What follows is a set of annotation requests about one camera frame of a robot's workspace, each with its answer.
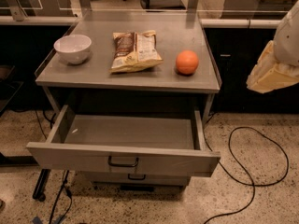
orange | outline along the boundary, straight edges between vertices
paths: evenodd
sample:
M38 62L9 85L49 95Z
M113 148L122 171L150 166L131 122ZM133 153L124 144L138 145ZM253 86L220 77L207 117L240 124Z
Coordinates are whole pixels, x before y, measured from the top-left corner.
M193 74L199 64L196 53L192 50L183 50L176 58L176 68L183 75Z

bowl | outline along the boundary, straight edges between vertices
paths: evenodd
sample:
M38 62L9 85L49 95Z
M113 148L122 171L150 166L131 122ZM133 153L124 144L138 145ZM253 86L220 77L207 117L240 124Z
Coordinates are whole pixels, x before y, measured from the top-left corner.
M86 35L66 35L54 43L61 58L69 63L83 63L91 53L92 41Z

drawer handle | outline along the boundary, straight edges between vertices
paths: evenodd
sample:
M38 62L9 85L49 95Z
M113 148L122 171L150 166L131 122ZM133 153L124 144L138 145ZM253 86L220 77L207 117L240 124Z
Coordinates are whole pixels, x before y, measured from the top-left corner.
M113 163L111 156L109 156L109 158L108 158L108 164L109 164L109 166L112 166L112 167L134 168L138 165L138 161L139 161L139 158L136 158L136 161L133 164L119 164L119 163Z
M128 175L128 179L134 180L134 181L142 181L146 179L146 175L142 175L141 177L132 177L130 174Z

table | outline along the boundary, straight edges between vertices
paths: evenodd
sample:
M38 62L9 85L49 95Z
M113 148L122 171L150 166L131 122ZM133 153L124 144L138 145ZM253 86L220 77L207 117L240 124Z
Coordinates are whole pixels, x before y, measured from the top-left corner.
M111 75L112 33L147 30L156 31L156 49L164 63L142 72ZM128 177L128 182L138 183L149 176L147 183L184 185L190 174L211 176L220 154L206 150L202 125L221 80L198 18L185 12L98 11L87 14L72 34L92 39L90 58L71 65L54 54L36 71L36 83L60 113L47 142L27 146L37 162L45 169L80 170L116 182ZM184 49L194 50L200 59L190 77L174 69L176 56ZM76 106L80 114L57 100L54 91L59 89L75 91L73 98L84 103ZM197 109L189 112L198 95L204 96L202 119ZM100 116L85 115L97 108L102 109ZM135 135L127 134L131 127Z

terrazzo floor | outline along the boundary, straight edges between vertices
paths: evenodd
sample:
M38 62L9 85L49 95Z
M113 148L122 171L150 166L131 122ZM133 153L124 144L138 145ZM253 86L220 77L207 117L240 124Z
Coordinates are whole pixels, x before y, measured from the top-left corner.
M37 111L45 135L49 123ZM252 129L238 129L231 136L231 150L252 176L254 183L268 184L286 177L276 185L256 187L252 203L243 211L211 219L207 223L299 223L299 116L280 114L217 113L205 128L206 140L221 152L221 163L235 178L250 179L229 152L233 129L250 127L282 146L281 149ZM15 113L7 110L0 118L1 152L28 155L30 141L44 141L35 111ZM46 200L32 198L40 169L37 166L0 170L0 223L49 223L51 209L62 184L63 171L51 171L45 189ZM237 212L249 204L253 187L234 181L218 165L210 178L193 177L185 189L156 187L153 192L121 190L118 185L94 189L80 172L71 171L66 184L72 205L63 223L205 223L209 218ZM53 222L70 204L62 193Z

